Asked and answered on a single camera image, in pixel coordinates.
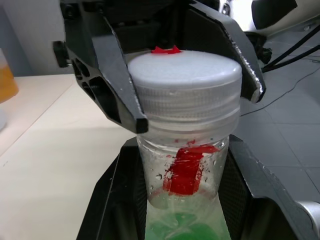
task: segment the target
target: white wall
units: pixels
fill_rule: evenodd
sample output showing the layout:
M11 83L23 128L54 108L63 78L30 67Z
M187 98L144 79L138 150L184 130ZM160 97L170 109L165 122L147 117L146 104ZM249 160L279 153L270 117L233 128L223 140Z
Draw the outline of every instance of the white wall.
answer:
M3 1L33 72L36 75L72 73L71 68L59 68L52 50L53 41L65 39L59 0Z

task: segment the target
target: gray floor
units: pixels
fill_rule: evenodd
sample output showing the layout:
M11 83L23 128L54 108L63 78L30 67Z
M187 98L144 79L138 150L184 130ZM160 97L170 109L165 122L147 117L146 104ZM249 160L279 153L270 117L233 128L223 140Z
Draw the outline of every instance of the gray floor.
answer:
M305 34L288 33L267 46L277 57ZM319 43L318 34L292 55ZM242 99L242 114L267 105L290 90L297 80L320 68L320 63L315 61L320 61L320 51L312 56L265 73L264 99L256 105ZM272 105L241 117L234 134L280 179L294 200L320 203L320 69Z

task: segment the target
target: black cable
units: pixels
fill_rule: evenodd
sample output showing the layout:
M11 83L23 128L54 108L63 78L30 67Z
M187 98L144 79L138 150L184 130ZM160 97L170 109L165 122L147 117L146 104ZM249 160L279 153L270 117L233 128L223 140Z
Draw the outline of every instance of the black cable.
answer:
M243 116L246 116L246 115L249 115L249 114L256 113L256 112L258 112L258 111L260 111L260 110L262 110L262 109L265 109L265 108L269 107L271 104L273 104L274 102L278 101L279 99L281 99L281 98L282 98L283 96L285 96L286 94L292 92L292 91L296 88L296 86L298 85L298 83L300 83L303 79L311 76L312 74L315 74L318 70L320 70L320 67L318 67L315 71L309 73L308 75L305 75L303 78L299 79L299 80L294 84L293 88L291 88L289 91L286 91L284 94L282 94L281 96L277 97L276 99L274 99L273 101L271 101L270 103L268 103L267 105L265 105L264 107L261 107L261 108L259 108L259 109L257 109L257 110L254 110L254 111L250 111L250 112L244 113L244 114L242 114L240 117L243 117Z
M320 45L317 45L317 46L311 48L310 50L305 51L304 53L302 53L302 54L300 54L300 55L298 55L298 56L296 56L296 57L293 57L293 58L291 58L291 59L289 59L289 60L287 60L287 61L278 63L278 64L273 65L273 66L271 66L271 67L263 67L263 68L261 69L261 71L262 71L263 73L266 73L266 72L269 72L269 71L272 71L272 70L276 70L276 69L282 68L282 67L287 66L287 65L289 65L289 64L292 64L292 63L294 63L294 62L296 62L296 61L298 61L298 60L300 60L300 59L303 59L303 58L309 56L310 54L313 54L314 52L316 52L316 51L318 51L318 50L320 50Z
M309 32L306 36L304 36L300 41L298 41L294 46L289 48L289 50L287 50L281 56L277 57L275 60L270 62L268 65L266 65L265 68L266 69L270 68L271 66L277 64L278 62L280 62L281 60L286 58L289 54L291 54L292 52L297 50L299 47L301 47L306 41L308 41L310 38L312 38L319 31L320 31L320 24L315 29L313 29L311 32Z

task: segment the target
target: clear plastic bottle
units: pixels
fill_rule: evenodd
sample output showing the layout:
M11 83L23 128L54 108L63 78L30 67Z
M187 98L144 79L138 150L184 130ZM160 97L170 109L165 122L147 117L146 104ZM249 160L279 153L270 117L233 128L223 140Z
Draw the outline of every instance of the clear plastic bottle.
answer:
M216 197L240 115L241 67L219 55L145 54L128 69L149 120L137 136L146 240L229 240Z

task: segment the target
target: green liquid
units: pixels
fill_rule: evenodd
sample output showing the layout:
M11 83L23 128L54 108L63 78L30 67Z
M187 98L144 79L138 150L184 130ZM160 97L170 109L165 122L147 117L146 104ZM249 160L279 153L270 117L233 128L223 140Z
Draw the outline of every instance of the green liquid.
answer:
M166 216L169 222L175 219L176 224L168 226L166 222L155 221L145 232L145 240L227 240L218 236L207 224L192 223L196 216L188 213L172 213Z

